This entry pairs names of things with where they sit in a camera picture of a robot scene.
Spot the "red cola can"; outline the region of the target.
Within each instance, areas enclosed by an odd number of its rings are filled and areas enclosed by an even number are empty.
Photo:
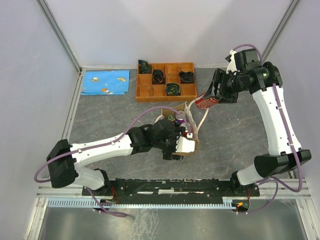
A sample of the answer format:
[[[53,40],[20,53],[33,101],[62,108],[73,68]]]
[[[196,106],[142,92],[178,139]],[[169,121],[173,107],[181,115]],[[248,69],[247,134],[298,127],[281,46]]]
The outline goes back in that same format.
[[[183,133],[183,135],[184,135],[185,137],[188,136],[189,130],[192,131],[192,126],[191,126],[190,123],[188,123],[188,122],[183,122],[183,123],[181,123],[181,124],[180,124],[180,127],[181,127],[181,128],[184,128],[184,133]]]
[[[206,93],[202,93],[195,99],[195,105],[200,110],[206,110],[215,104],[218,104],[221,100],[215,97],[206,97]]]

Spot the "green Perrier glass bottle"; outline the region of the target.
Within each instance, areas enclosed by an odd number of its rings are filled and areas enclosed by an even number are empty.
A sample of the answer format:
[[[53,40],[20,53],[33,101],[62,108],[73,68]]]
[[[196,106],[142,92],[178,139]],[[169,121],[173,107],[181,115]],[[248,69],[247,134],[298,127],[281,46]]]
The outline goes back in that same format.
[[[174,123],[175,122],[175,117],[173,115],[169,115],[168,116],[168,120]]]

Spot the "purple Fanta can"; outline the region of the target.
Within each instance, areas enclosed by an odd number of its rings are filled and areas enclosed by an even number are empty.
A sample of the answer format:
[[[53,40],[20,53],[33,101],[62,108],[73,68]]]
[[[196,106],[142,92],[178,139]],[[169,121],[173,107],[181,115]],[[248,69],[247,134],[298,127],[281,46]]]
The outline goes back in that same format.
[[[185,111],[179,110],[178,113],[174,114],[174,123],[176,127],[179,127],[182,123],[184,123],[184,120],[187,120],[188,116]]]

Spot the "canvas tote bag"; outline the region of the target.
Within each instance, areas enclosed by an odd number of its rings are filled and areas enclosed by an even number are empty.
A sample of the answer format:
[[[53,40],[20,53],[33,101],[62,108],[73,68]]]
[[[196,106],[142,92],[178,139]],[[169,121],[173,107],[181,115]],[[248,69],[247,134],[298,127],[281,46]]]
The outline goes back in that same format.
[[[196,123],[194,118],[193,118],[193,114],[191,112],[191,107],[195,105],[195,100],[192,100],[190,103],[184,102],[183,104],[180,104],[176,107],[167,107],[167,108],[162,108],[161,109],[161,114],[156,118],[156,122],[160,121],[160,120],[168,120],[168,116],[170,115],[175,115],[175,113],[178,113],[178,111],[185,111],[185,113],[187,114],[187,120],[184,119],[184,123],[190,123],[190,125],[192,126],[192,130],[189,130],[188,133],[189,134],[193,134],[193,140],[196,142],[195,145],[195,151],[191,152],[191,153],[174,153],[175,155],[181,155],[183,157],[189,156],[189,155],[193,155],[197,152],[198,147],[199,147],[199,131],[201,126],[203,125],[204,121],[207,118],[207,115],[209,113],[209,109],[207,108],[206,110],[204,110],[204,115],[201,119],[201,121],[199,123]],[[184,135],[185,132],[185,128],[184,127],[180,127],[180,126],[176,126],[175,125],[175,130],[181,132],[181,136]]]

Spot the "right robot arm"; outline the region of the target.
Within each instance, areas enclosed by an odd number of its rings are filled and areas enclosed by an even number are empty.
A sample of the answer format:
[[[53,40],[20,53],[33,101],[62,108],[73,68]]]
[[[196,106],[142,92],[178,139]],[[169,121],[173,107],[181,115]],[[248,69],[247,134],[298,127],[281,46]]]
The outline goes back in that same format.
[[[260,184],[275,175],[297,170],[302,179],[301,166],[312,158],[309,149],[302,148],[295,135],[287,112],[281,74],[271,62],[253,62],[239,70],[216,69],[206,98],[217,103],[236,103],[240,92],[249,91],[262,117],[267,135],[268,153],[258,155],[253,164],[235,173],[229,183],[236,196],[247,191],[248,185]]]

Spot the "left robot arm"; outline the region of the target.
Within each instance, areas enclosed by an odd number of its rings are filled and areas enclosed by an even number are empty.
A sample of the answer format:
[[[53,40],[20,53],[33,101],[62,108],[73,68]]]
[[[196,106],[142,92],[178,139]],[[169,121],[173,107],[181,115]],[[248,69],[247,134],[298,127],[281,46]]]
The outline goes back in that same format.
[[[185,139],[188,127],[177,126],[170,120],[161,119],[154,124],[132,127],[126,134],[87,143],[70,144],[59,140],[48,154],[50,183],[54,189],[71,184],[88,187],[99,195],[111,189],[107,173],[86,166],[98,161],[119,156],[146,153],[152,148],[162,150],[164,159],[171,159],[178,145]]]

